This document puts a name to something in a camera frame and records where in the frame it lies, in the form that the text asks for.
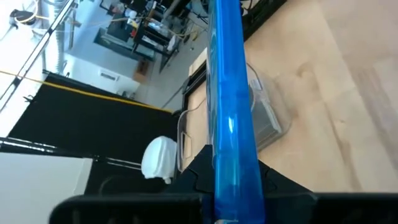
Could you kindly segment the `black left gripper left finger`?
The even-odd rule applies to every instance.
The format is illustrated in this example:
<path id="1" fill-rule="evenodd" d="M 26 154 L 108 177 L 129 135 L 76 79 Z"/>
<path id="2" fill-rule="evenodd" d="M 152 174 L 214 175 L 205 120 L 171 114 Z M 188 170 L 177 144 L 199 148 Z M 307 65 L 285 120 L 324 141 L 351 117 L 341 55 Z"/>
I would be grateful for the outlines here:
<path id="1" fill-rule="evenodd" d="M 171 194 L 213 194 L 214 190 L 213 150 L 211 145 L 206 144 L 188 167 L 175 176 L 164 192 Z"/>

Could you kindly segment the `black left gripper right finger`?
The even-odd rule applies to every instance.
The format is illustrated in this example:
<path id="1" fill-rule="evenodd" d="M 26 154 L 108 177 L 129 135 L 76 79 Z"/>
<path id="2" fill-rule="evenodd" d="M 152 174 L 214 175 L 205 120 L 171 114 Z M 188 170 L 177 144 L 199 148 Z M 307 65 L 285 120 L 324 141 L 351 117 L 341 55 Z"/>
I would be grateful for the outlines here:
<path id="1" fill-rule="evenodd" d="M 301 194 L 310 190 L 259 161 L 264 195 Z"/>

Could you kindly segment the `clear jewel case black tray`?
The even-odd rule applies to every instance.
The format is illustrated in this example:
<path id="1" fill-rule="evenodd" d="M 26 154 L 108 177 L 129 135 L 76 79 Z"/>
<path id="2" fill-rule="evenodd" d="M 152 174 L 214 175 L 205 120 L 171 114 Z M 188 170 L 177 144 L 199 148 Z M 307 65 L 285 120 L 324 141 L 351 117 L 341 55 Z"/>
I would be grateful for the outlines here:
<path id="1" fill-rule="evenodd" d="M 250 89 L 251 114 L 257 152 L 272 144 L 282 133 L 268 98 Z"/>

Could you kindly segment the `blue plastic case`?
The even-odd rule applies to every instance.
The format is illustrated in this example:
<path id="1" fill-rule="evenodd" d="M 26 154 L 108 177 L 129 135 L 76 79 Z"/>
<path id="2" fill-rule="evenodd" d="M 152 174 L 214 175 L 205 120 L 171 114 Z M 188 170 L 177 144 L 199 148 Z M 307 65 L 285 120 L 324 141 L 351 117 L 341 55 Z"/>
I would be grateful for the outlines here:
<path id="1" fill-rule="evenodd" d="M 206 97 L 215 169 L 215 218 L 265 224 L 239 0 L 209 0 Z"/>

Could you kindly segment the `white trash bin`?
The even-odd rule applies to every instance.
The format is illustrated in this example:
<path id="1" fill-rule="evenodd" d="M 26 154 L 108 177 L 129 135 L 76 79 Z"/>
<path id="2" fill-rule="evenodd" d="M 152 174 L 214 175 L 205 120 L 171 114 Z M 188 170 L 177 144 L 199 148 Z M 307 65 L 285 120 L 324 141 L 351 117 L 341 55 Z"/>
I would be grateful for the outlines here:
<path id="1" fill-rule="evenodd" d="M 141 172 L 146 179 L 161 178 L 167 185 L 172 183 L 175 172 L 177 143 L 168 137 L 159 136 L 146 147 Z"/>

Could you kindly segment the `clear plastic bin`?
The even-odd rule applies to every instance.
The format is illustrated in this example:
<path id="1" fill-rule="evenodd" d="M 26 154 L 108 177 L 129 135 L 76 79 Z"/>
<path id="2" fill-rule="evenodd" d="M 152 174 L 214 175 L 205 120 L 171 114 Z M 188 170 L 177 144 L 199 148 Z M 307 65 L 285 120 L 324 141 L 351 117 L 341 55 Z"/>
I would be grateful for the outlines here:
<path id="1" fill-rule="evenodd" d="M 275 139 L 276 141 L 289 130 L 292 121 L 284 98 L 269 76 L 249 63 L 246 67 L 250 103 L 250 89 L 264 95 L 269 99 L 282 127 L 283 133 Z M 178 114 L 180 117 L 177 126 L 177 169 L 182 172 L 194 160 L 202 147 L 211 143 L 211 136 L 208 134 L 206 81 L 190 95 L 188 110 L 178 112 Z"/>

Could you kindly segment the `brown cardboard box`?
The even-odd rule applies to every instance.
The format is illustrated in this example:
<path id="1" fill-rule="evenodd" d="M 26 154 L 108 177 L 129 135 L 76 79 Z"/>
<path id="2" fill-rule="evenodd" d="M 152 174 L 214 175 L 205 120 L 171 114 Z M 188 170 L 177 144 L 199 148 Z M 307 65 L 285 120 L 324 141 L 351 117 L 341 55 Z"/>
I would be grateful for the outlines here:
<path id="1" fill-rule="evenodd" d="M 132 79 L 139 83 L 145 83 L 147 80 L 147 71 L 149 68 L 149 62 L 147 60 L 140 60 L 137 64 L 136 71 L 133 74 Z"/>

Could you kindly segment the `black curtain partition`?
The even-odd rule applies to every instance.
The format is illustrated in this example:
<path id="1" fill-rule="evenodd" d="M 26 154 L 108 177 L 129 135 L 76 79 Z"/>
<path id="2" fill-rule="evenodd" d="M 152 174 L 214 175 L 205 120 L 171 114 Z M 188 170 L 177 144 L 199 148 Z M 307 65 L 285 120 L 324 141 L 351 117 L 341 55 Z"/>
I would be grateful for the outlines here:
<path id="1" fill-rule="evenodd" d="M 109 101 L 42 85 L 8 136 L 93 159 L 87 195 L 159 193 L 167 186 L 162 179 L 145 179 L 131 165 L 105 159 L 140 163 L 153 139 L 176 140 L 177 117 L 121 96 Z"/>

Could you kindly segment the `white cabinet with vent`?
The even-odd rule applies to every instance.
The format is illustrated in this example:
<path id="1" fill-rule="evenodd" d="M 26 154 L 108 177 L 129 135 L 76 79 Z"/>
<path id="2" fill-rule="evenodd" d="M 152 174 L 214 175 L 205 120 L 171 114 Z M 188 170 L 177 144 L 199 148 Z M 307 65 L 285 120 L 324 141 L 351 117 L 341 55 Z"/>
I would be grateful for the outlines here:
<path id="1" fill-rule="evenodd" d="M 64 55 L 67 62 L 64 75 L 69 78 L 108 91 L 122 95 L 126 92 L 131 95 L 136 92 L 140 83 L 132 78 L 112 72 L 91 62 L 76 58 L 70 54 Z"/>

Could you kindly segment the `dark grey desk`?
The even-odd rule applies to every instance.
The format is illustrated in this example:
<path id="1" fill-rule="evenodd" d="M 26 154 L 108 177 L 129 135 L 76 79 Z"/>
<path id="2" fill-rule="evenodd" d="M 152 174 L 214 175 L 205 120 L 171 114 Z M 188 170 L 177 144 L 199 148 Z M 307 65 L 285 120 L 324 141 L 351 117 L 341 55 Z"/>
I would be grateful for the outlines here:
<path id="1" fill-rule="evenodd" d="M 95 43 L 134 60 L 161 56 L 160 67 L 179 53 L 180 44 L 194 33 L 189 24 L 192 0 L 101 0 L 99 6 L 112 17 Z"/>

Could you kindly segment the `grey curtain support post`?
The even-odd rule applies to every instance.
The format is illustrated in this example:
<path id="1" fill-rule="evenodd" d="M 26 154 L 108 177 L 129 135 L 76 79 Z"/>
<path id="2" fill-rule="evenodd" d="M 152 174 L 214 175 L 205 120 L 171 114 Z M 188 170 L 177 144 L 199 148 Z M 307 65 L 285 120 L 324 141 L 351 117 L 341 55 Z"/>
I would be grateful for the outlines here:
<path id="1" fill-rule="evenodd" d="M 102 162 L 113 166 L 141 170 L 141 164 L 136 162 L 115 159 L 111 157 L 101 156 L 98 154 L 92 154 L 89 152 L 69 151 L 48 144 L 9 137 L 0 137 L 0 152 L 91 159 L 94 162 Z"/>

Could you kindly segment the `silver overhead rail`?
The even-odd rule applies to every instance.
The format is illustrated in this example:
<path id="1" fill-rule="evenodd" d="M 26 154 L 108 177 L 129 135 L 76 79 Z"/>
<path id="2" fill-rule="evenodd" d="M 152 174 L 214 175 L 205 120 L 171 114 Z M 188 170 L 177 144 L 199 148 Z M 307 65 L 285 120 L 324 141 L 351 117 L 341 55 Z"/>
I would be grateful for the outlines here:
<path id="1" fill-rule="evenodd" d="M 64 68 L 66 38 L 73 35 L 78 0 L 0 0 L 0 12 L 9 18 L 14 10 L 33 12 L 35 24 L 11 26 L 4 21 L 0 37 L 0 110 L 18 96 L 33 95 L 47 72 Z"/>

